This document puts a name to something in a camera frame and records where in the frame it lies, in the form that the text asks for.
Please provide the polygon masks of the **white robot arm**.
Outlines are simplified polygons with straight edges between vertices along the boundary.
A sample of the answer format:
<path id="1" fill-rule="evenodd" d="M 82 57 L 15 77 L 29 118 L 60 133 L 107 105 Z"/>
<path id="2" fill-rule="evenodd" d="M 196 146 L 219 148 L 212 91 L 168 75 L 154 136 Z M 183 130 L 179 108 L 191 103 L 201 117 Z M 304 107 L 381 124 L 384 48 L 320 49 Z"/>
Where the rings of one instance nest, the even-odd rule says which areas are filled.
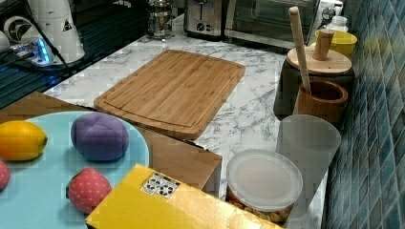
<path id="1" fill-rule="evenodd" d="M 1 0 L 1 16 L 11 49 L 34 65 L 69 66 L 85 55 L 69 0 Z"/>

